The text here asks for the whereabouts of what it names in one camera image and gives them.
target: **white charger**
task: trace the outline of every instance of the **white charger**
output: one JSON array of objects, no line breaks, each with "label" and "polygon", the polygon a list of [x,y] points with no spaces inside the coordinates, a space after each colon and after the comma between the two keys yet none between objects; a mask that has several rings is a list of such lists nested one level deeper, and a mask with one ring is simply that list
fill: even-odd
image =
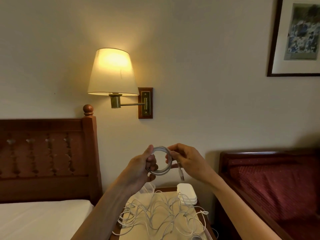
[{"label": "white charger", "polygon": [[198,202],[197,195],[191,184],[178,184],[177,193],[183,206],[194,206]]}]

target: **picture frame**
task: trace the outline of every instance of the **picture frame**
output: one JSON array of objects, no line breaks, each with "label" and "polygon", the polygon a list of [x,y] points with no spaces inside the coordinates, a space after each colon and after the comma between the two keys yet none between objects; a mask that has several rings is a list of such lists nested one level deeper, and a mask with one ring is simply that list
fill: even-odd
[{"label": "picture frame", "polygon": [[320,76],[320,0],[277,0],[268,77]]}]

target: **wall mount plate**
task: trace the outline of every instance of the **wall mount plate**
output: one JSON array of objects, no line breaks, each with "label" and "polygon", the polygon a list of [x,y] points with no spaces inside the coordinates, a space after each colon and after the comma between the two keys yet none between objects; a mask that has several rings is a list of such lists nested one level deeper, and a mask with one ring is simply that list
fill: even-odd
[{"label": "wall mount plate", "polygon": [[138,89],[138,103],[146,103],[146,105],[138,106],[138,118],[153,119],[153,88]]}]

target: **lampshade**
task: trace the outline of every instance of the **lampshade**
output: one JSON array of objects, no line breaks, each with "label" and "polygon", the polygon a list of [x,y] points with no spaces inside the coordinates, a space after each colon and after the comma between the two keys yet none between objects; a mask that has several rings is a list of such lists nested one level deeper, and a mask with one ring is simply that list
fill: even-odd
[{"label": "lampshade", "polygon": [[139,95],[130,55],[120,49],[97,50],[88,88],[89,94]]}]

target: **hand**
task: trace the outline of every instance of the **hand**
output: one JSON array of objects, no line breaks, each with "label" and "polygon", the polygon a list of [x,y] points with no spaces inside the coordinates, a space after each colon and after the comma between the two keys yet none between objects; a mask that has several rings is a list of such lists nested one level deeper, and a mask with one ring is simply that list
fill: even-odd
[{"label": "hand", "polygon": [[[178,143],[168,146],[168,149],[171,151],[172,159],[180,163],[191,177],[203,183],[208,183],[210,177],[215,174],[215,171],[194,147]],[[171,166],[171,168],[177,167],[177,163]]]},{"label": "hand", "polygon": [[149,168],[151,171],[158,169],[156,158],[154,155],[151,155],[152,151],[153,145],[149,145],[143,154],[132,158],[127,167],[119,175],[117,181],[127,185],[130,195],[134,195],[146,182],[151,182],[156,178],[153,174],[148,176],[148,171],[146,170],[146,168]]}]

